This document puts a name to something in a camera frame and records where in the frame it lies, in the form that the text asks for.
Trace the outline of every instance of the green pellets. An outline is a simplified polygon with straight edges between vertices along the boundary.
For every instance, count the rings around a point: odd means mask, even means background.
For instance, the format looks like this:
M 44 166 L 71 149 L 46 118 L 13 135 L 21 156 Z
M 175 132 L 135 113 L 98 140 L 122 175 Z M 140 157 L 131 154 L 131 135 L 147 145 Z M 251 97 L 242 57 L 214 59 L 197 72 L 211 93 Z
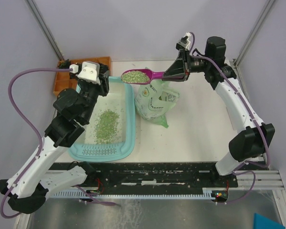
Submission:
M 110 144 L 117 139 L 119 115 L 110 109 L 101 113 L 95 126 L 97 144 Z
M 121 76 L 124 83 L 146 83 L 149 81 L 148 76 L 141 71 L 131 71 Z

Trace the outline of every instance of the plastic bag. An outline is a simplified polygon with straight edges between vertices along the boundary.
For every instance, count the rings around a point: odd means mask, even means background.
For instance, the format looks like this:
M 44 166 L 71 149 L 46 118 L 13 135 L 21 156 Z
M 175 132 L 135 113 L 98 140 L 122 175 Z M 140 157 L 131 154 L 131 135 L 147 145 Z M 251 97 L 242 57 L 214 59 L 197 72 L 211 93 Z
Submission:
M 180 93 L 169 87 L 169 82 L 153 80 L 148 85 L 141 85 L 134 101 L 139 115 L 152 123 L 168 128 L 165 113 L 172 109 Z

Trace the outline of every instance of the teal plastic tray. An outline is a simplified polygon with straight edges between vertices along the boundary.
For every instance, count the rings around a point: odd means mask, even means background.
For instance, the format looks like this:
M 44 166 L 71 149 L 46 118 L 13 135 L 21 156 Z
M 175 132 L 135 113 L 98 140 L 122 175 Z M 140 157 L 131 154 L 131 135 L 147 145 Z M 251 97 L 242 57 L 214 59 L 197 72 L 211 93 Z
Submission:
M 93 132 L 98 114 L 106 109 L 119 113 L 117 140 L 112 144 L 95 144 Z M 123 83 L 120 77 L 109 77 L 109 93 L 99 96 L 90 124 L 85 126 L 83 134 L 69 148 L 69 154 L 78 161 L 106 162 L 127 157 L 135 143 L 135 107 L 133 88 Z

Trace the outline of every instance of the brown wooden box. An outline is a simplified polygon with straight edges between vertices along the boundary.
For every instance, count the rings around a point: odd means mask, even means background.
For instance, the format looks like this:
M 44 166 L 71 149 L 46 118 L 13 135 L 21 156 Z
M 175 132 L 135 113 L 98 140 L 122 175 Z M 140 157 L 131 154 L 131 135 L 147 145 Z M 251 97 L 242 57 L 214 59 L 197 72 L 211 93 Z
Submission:
M 95 58 L 85 58 L 85 59 L 74 59 L 70 60 L 71 64 L 73 63 L 82 63 L 84 61 L 92 61 L 96 63 L 106 64 L 109 67 L 109 75 L 111 75 L 111 58 L 109 56 L 105 57 L 95 57 Z M 59 61 L 57 67 L 63 63 L 63 61 Z M 54 82 L 54 89 L 53 93 L 57 97 L 58 94 L 66 88 L 73 88 L 76 89 L 77 81 L 74 79 L 70 79 L 69 73 L 56 73 L 55 82 Z

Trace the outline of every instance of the gray wall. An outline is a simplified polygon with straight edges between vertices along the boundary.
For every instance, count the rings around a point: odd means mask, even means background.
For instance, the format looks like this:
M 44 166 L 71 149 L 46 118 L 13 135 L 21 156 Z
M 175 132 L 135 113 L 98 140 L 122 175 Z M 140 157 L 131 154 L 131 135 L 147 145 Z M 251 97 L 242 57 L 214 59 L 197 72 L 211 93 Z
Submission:
M 276 133 L 273 168 L 286 187 L 286 0 L 277 1 L 241 65 L 252 107 Z
M 266 0 L 35 0 L 66 58 L 173 60 L 187 31 L 227 40 L 235 58 Z
M 38 144 L 33 131 L 10 104 L 8 83 L 20 71 L 56 64 L 57 59 L 25 2 L 0 0 L 0 179 L 13 176 Z M 16 103 L 40 132 L 53 115 L 53 80 L 53 73 L 34 73 L 17 80 L 13 90 Z M 0 228 L 12 228 L 13 223 L 14 219 L 0 216 Z

